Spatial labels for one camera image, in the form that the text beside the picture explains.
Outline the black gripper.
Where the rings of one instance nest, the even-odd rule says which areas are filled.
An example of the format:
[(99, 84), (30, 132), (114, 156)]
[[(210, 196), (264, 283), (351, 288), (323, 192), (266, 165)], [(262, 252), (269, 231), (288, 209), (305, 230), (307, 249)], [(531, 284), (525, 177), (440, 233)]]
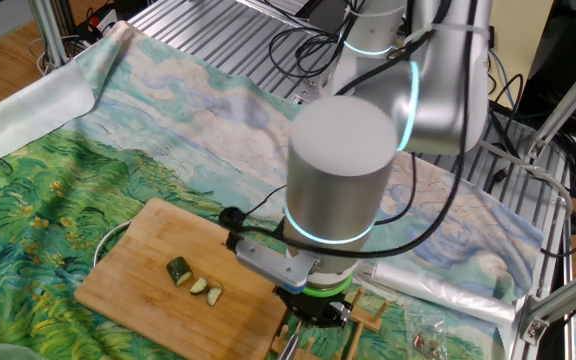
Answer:
[(288, 310), (308, 326), (326, 327), (327, 320), (324, 310), (330, 306), (331, 323), (333, 327), (343, 328), (351, 318), (352, 305), (345, 299), (343, 292), (330, 296), (307, 295), (302, 292), (293, 294), (281, 287), (275, 287), (273, 294), (277, 295)]

